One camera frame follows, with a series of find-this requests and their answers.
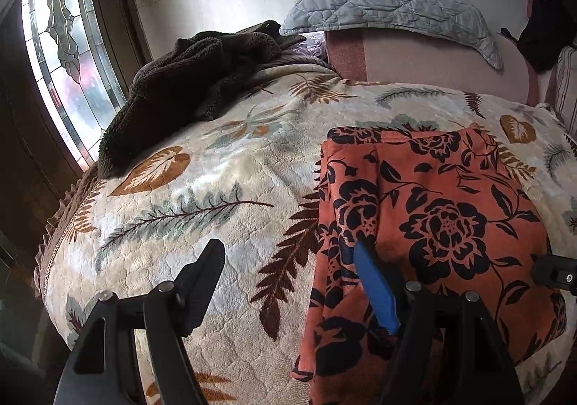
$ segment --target stained glass window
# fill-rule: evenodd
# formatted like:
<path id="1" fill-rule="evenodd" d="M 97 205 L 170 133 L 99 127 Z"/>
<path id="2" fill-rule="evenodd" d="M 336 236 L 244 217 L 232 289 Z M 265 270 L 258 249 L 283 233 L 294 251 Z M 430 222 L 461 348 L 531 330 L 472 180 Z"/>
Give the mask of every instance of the stained glass window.
<path id="1" fill-rule="evenodd" d="M 28 57 L 40 95 L 83 170 L 126 102 L 106 53 L 92 0 L 22 0 Z"/>

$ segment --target metal screw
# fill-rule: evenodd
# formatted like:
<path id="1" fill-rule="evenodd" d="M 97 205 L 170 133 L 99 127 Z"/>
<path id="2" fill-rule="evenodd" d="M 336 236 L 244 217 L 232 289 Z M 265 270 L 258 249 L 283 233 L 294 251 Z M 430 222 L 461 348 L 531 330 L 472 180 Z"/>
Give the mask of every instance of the metal screw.
<path id="1" fill-rule="evenodd" d="M 465 299 L 470 302 L 477 302 L 479 300 L 479 295 L 474 291 L 467 291 L 465 293 Z"/>
<path id="2" fill-rule="evenodd" d="M 163 281 L 160 285 L 158 285 L 158 291 L 161 293 L 168 293 L 169 291 L 174 288 L 174 282 L 170 280 Z"/>
<path id="3" fill-rule="evenodd" d="M 423 287 L 422 284 L 420 284 L 418 281 L 415 280 L 407 281 L 407 283 L 405 283 L 405 288 L 412 293 L 420 291 L 422 287 Z"/>
<path id="4" fill-rule="evenodd" d="M 109 299 L 112 299 L 112 296 L 114 296 L 113 292 L 111 292 L 110 290 L 104 290 L 98 294 L 98 299 L 100 299 L 101 301 L 108 301 Z"/>

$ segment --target orange floral cloth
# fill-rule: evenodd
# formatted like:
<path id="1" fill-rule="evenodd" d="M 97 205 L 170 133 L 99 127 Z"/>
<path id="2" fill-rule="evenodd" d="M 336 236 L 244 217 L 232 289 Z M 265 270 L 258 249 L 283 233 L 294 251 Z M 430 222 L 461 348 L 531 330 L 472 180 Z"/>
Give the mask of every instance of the orange floral cloth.
<path id="1" fill-rule="evenodd" d="M 356 274 L 358 240 L 433 293 L 479 293 L 515 363 L 565 331 L 563 297 L 530 276 L 550 251 L 545 227 L 486 132 L 332 129 L 318 193 L 320 249 L 292 372 L 311 381 L 311 405 L 375 403 L 393 353 Z"/>

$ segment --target quilted blanket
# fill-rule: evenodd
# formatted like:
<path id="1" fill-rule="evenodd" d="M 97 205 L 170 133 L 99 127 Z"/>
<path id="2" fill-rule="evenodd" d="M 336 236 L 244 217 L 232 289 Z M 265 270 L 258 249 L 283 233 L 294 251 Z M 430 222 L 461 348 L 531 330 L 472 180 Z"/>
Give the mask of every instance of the quilted blanket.
<path id="1" fill-rule="evenodd" d="M 355 83 L 313 64 L 258 75 L 263 90 L 160 143 L 126 175 L 95 182 L 54 232 L 39 282 L 70 347 L 98 292 L 147 293 L 215 237 L 226 247 L 226 265 L 203 324 L 185 339 L 204 394 L 227 403 L 307 404 L 308 378 L 295 380 L 290 371 L 318 247 L 320 144 L 338 126 L 411 134 L 477 123 L 538 210 L 552 252 L 577 257 L 577 144 L 544 107 L 434 86 Z M 513 303 L 523 286 L 498 289 Z M 528 404 L 550 391 L 573 343 L 575 299 L 563 294 L 554 308 L 552 335 L 530 335 L 516 367 Z M 152 404 L 159 395 L 142 331 L 136 344 Z"/>
<path id="2" fill-rule="evenodd" d="M 501 55 L 481 15 L 469 0 L 296 0 L 280 33 L 391 28 L 470 46 L 497 70 Z"/>

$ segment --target striped pillow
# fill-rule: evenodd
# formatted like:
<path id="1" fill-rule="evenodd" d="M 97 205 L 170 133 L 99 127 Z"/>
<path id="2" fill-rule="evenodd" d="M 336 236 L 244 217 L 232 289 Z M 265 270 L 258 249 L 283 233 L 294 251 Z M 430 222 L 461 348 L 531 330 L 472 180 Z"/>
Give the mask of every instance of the striped pillow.
<path id="1" fill-rule="evenodd" d="M 569 132 L 577 135 L 577 49 L 563 47 L 556 76 L 555 112 Z"/>

